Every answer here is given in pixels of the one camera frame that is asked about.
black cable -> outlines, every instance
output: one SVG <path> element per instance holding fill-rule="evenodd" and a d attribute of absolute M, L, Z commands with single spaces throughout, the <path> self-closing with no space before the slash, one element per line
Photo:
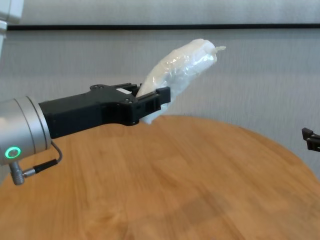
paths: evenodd
<path fill-rule="evenodd" d="M 33 167 L 35 173 L 40 173 L 42 172 L 43 170 L 46 170 L 48 168 L 51 168 L 55 165 L 57 165 L 58 163 L 61 162 L 62 158 L 63 158 L 63 153 L 62 151 L 60 150 L 60 148 L 54 143 L 54 141 L 51 141 L 51 144 L 52 146 L 57 150 L 57 152 L 59 153 L 59 158 L 58 159 L 53 159 L 51 161 L 47 161 L 47 162 L 44 162 L 42 164 L 39 164 L 39 165 L 36 165 Z"/>

round table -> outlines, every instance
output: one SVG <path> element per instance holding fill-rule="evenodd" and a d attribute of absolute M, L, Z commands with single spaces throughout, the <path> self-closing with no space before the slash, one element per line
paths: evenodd
<path fill-rule="evenodd" d="M 59 165 L 22 186 L 10 177 L 1 185 L 1 239 L 320 239 L 316 177 L 281 145 L 239 126 L 162 116 L 55 142 Z M 21 165 L 56 156 L 50 149 Z"/>

wall trim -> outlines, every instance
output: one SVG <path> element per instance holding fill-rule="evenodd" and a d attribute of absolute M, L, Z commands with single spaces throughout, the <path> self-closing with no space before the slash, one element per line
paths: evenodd
<path fill-rule="evenodd" d="M 8 31 L 320 29 L 320 23 L 195 25 L 9 25 Z"/>

wrapped object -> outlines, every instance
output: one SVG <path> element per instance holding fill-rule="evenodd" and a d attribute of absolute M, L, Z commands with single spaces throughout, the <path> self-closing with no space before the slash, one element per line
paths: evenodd
<path fill-rule="evenodd" d="M 208 40 L 196 39 L 173 50 L 162 59 L 146 77 L 136 96 L 140 97 L 156 89 L 170 87 L 171 102 L 161 105 L 161 110 L 145 116 L 142 120 L 151 124 L 155 118 L 163 114 L 192 80 L 217 61 L 216 53 L 225 48 L 225 46 L 215 47 Z"/>

white wall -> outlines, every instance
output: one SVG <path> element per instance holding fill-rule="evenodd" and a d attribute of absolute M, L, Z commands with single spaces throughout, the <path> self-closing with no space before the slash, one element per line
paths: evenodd
<path fill-rule="evenodd" d="M 227 49 L 169 114 L 261 133 L 296 153 L 320 178 L 320 153 L 307 151 L 301 136 L 303 127 L 320 132 L 318 29 L 9 32 L 0 101 L 27 94 L 41 102 L 97 83 L 140 83 L 162 57 L 196 38 Z"/>

